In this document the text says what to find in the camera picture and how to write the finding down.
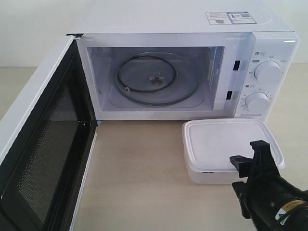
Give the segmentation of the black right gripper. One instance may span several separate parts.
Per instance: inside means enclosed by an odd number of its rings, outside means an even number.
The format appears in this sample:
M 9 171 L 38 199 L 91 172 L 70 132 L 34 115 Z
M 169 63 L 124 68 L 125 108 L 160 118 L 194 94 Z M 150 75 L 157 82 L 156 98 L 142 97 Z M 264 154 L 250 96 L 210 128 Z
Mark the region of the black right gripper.
M 254 157 L 231 156 L 230 163 L 239 178 L 253 170 L 277 169 L 270 144 L 264 140 L 250 142 Z M 250 219 L 257 231 L 306 231 L 308 229 L 308 192 L 303 191 L 278 175 L 248 178 L 232 183 L 242 216 Z

